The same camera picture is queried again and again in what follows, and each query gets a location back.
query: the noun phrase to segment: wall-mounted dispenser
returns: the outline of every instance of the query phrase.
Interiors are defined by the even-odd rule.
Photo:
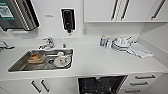
[[[75,30],[75,16],[74,9],[61,9],[64,29],[68,31],[69,34],[72,30]]]
[[[0,0],[0,26],[31,31],[39,23],[30,0]]]

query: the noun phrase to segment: cup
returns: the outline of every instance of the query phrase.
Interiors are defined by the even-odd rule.
[[[60,57],[58,57],[59,58],[59,62],[61,63],[61,64],[65,64],[66,63],[66,56],[60,56]]]
[[[121,44],[122,43],[122,37],[117,37],[117,44]]]
[[[58,57],[64,56],[64,52],[58,52],[57,55],[58,55]]]
[[[128,40],[127,40],[127,38],[123,38],[121,44],[122,44],[123,46],[127,46],[127,45],[128,45]]]

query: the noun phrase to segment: white cabinet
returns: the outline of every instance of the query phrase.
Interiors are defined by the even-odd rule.
[[[50,88],[48,94],[79,94],[76,77],[47,78],[44,80]]]
[[[8,91],[0,87],[0,94],[10,94]]]
[[[0,94],[79,94],[77,81],[76,77],[0,81]]]
[[[84,22],[115,22],[121,0],[84,0]]]
[[[116,22],[145,22],[156,0],[122,0]]]
[[[42,91],[42,88],[35,82],[37,88],[35,88],[31,83],[32,79],[23,80],[7,80],[0,81],[0,86],[9,92],[9,94],[46,94]]]
[[[84,0],[84,22],[145,22],[156,0]]]
[[[168,22],[168,0],[156,0],[147,22]]]
[[[138,93],[146,90],[162,73],[129,74],[118,94]]]

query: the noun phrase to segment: dish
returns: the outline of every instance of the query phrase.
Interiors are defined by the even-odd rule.
[[[41,54],[33,54],[30,56],[30,58],[27,60],[29,63],[42,63],[45,60],[46,56]]]
[[[117,44],[116,40],[112,41],[112,49],[116,51],[127,51],[128,47],[131,45],[130,42],[128,42],[127,45]]]
[[[70,63],[71,63],[71,56],[70,55],[66,56],[64,62],[62,62],[62,59],[60,60],[59,57],[54,60],[54,65],[59,68],[66,67]]]

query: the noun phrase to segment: bottle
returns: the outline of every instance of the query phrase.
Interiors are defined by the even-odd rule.
[[[100,40],[100,46],[104,47],[105,41],[106,41],[106,38],[105,38],[105,35],[103,35],[101,40]]]
[[[106,43],[106,48],[111,49],[111,46],[112,46],[112,40],[110,38],[108,38],[107,43]]]

